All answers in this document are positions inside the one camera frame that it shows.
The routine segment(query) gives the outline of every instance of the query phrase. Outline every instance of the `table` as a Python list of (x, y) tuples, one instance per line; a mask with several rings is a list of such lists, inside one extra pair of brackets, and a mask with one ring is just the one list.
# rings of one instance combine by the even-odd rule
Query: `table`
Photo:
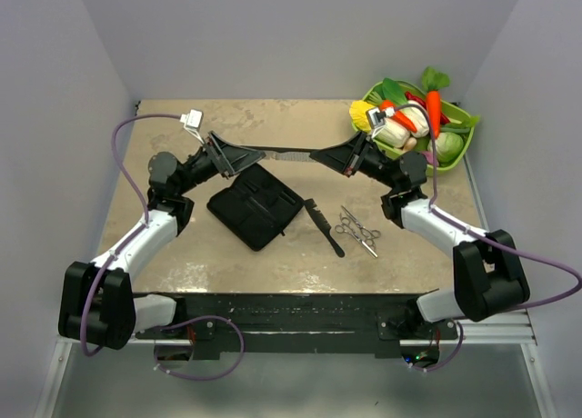
[[(204, 111), (202, 133), (215, 131), (241, 145), (323, 148), (354, 134), (347, 100), (145, 100), (138, 114)], [(169, 151), (181, 161), (198, 143), (175, 120), (135, 124), (125, 165), (143, 190), (152, 155)], [(339, 222), (340, 205), (364, 225), (378, 229), (378, 259), (346, 234), (334, 234), (346, 251), (338, 258), (305, 209), (265, 249), (250, 250), (206, 209), (208, 199), (232, 180), (216, 176), (187, 194), (195, 201), (190, 225), (161, 250), (133, 284), (136, 292), (209, 293), (423, 293), (452, 284), (452, 264), (420, 236), (388, 222), (380, 208), (387, 188), (363, 174), (346, 178), (321, 164), (264, 160), (269, 172), (303, 198), (313, 197), (327, 220)], [(426, 184), (423, 190), (431, 195)], [(437, 204), (479, 225), (463, 165), (438, 177)], [(102, 251), (139, 219), (140, 204), (120, 177), (111, 204)]]

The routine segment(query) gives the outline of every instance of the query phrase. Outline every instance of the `scissors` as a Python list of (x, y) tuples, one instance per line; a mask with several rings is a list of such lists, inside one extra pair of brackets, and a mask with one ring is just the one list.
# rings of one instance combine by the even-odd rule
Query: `scissors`
[(360, 229), (360, 233), (362, 234), (362, 236), (364, 236), (364, 239), (366, 239), (367, 241), (372, 241), (372, 243), (374, 242), (375, 239), (379, 238), (380, 236), (382, 236), (382, 233), (379, 230), (368, 230), (364, 227), (363, 224), (361, 224), (357, 218), (354, 217), (354, 214), (352, 214), (351, 212), (349, 212), (345, 206), (342, 206), (342, 210), (346, 213), (347, 215), (347, 219), (351, 220), (352, 223), (354, 223), (356, 225), (356, 227), (358, 229)]
[(352, 229), (352, 227), (350, 226), (350, 224), (352, 223), (352, 220), (350, 220), (347, 216), (343, 216), (342, 214), (340, 214), (339, 220), (341, 221), (341, 224), (338, 224), (338, 225), (336, 225), (336, 227), (334, 227), (336, 232), (338, 232), (339, 234), (350, 234), (354, 239), (356, 239), (356, 241), (358, 241), (360, 244), (362, 244), (362, 246), (372, 256), (378, 257), (378, 255), (374, 251), (374, 249), (376, 248), (376, 245), (374, 244), (374, 239), (364, 240), (362, 237), (360, 237), (360, 235), (357, 234), (356, 231), (354, 231), (354, 229)]

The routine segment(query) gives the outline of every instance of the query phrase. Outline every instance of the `open black pouch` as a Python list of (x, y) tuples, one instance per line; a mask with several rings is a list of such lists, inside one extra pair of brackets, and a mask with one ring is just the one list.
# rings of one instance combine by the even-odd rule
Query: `open black pouch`
[(303, 207), (303, 199), (259, 164), (213, 195), (208, 210), (258, 252), (283, 233)]

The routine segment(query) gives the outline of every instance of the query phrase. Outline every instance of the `basket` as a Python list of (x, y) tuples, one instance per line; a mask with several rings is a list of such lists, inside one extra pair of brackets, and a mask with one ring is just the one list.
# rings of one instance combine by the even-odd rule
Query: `basket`
[[(402, 88), (402, 90), (404, 92), (408, 91), (412, 95), (416, 95), (417, 97), (421, 97), (424, 100), (426, 100), (426, 94), (423, 93), (416, 86), (414, 86), (408, 82), (403, 82), (401, 80), (398, 81), (398, 84), (400, 85), (400, 87)], [(377, 86), (381, 86), (381, 85), (382, 85), (381, 82), (375, 84), (366, 93), (366, 95), (364, 95), (364, 98), (362, 100), (366, 100), (369, 97), (370, 93), (372, 91), (374, 91)], [(470, 117), (470, 115), (467, 112), (465, 112), (463, 109), (461, 109), (460, 107), (455, 106), (454, 104), (450, 104), (449, 102), (446, 102), (444, 100), (441, 100), (441, 112), (443, 114), (445, 114), (452, 122), (459, 123), (459, 122), (468, 120), (468, 118)], [(354, 130), (359, 131), (354, 123), (352, 123), (352, 127), (354, 128)], [(447, 171), (452, 170), (453, 168), (455, 168), (457, 166), (457, 164), (459, 162), (461, 162), (461, 159), (463, 159), (463, 156), (467, 152), (467, 148), (469, 148), (469, 145), (471, 144), (471, 140), (473, 139), (474, 132), (475, 132), (475, 127), (472, 127), (470, 132), (468, 134), (464, 135), (465, 145), (463, 146), (463, 150), (461, 150), (461, 153), (459, 154), (459, 156), (457, 156), (457, 158), (454, 161), (447, 163), (447, 166), (438, 166), (436, 168), (436, 172), (438, 174), (446, 173)], [(386, 155), (388, 157), (393, 158), (393, 159), (398, 158), (402, 153), (404, 153), (402, 150), (397, 149), (397, 148), (393, 147), (392, 145), (384, 144), (383, 142), (378, 141), (378, 140), (376, 140), (376, 144), (378, 144), (378, 147), (380, 148), (380, 150), (384, 150), (386, 152)], [(426, 167), (426, 175), (433, 175), (434, 171), (435, 171), (435, 167), (433, 165), (429, 164)]]

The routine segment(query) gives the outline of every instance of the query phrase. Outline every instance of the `carrot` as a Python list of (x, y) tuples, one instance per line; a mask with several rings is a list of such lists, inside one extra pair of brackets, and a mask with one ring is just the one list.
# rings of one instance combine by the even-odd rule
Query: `carrot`
[(435, 138), (440, 134), (440, 89), (451, 84), (448, 75), (437, 71), (432, 66), (428, 66), (422, 74), (422, 85), (426, 91), (426, 111), (430, 124), (435, 133)]
[[(379, 107), (381, 111), (385, 111), (388, 107), (394, 106), (395, 106), (394, 103), (390, 102), (389, 100), (385, 100)], [(412, 132), (414, 134), (416, 133), (415, 124), (412, 121), (410, 121), (410, 118), (408, 118), (402, 112), (398, 111), (390, 118), (392, 118), (394, 121), (399, 122), (405, 129), (407, 129), (407, 131)]]

